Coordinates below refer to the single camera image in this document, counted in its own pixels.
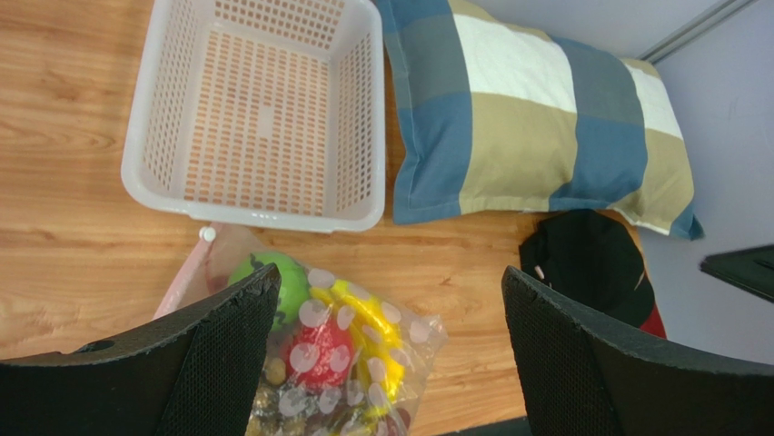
black object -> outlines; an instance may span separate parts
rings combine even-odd
[[[0,435],[244,435],[279,283],[270,265],[72,354],[0,362]]]
[[[645,262],[627,228],[590,210],[541,221],[519,247],[521,269],[576,302],[665,337]]]
[[[774,302],[774,245],[708,256],[700,269]]]
[[[535,436],[774,434],[774,366],[662,340],[513,267],[502,295]]]
[[[527,421],[527,417],[446,433],[444,436],[453,436],[455,434],[460,434],[461,436],[532,436],[532,433],[530,432],[530,423]]]

plaid pillowcase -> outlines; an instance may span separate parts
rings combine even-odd
[[[614,209],[695,239],[693,181],[659,74],[463,0],[376,0],[406,160],[393,219]]]

red fabric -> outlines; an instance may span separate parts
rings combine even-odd
[[[653,304],[653,310],[650,311],[648,319],[640,326],[640,330],[667,339],[667,331],[664,330],[664,322],[661,320],[659,307],[657,305]]]

green ball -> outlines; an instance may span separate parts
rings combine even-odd
[[[280,295],[277,298],[277,312],[274,314],[272,324],[272,332],[277,332],[285,325],[298,320],[301,305],[309,300],[309,282],[306,280],[306,271],[301,265],[282,253],[251,253],[250,257],[232,272],[231,277],[228,278],[228,284],[239,282],[269,263],[277,265],[283,278]]]

white plastic basket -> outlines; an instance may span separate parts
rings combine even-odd
[[[194,219],[371,228],[384,210],[381,29],[368,0],[156,0],[126,190]]]

